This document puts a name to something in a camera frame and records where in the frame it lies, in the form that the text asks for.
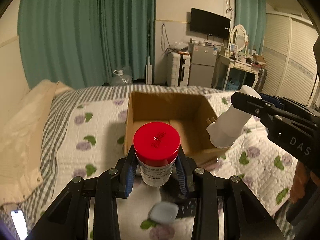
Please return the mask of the person right hand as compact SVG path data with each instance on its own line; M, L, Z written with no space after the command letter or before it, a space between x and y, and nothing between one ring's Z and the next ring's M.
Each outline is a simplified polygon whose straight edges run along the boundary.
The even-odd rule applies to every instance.
M290 200L292 204L295 204L305 196L305 188L309 179L310 171L303 163L298 161L290 190Z

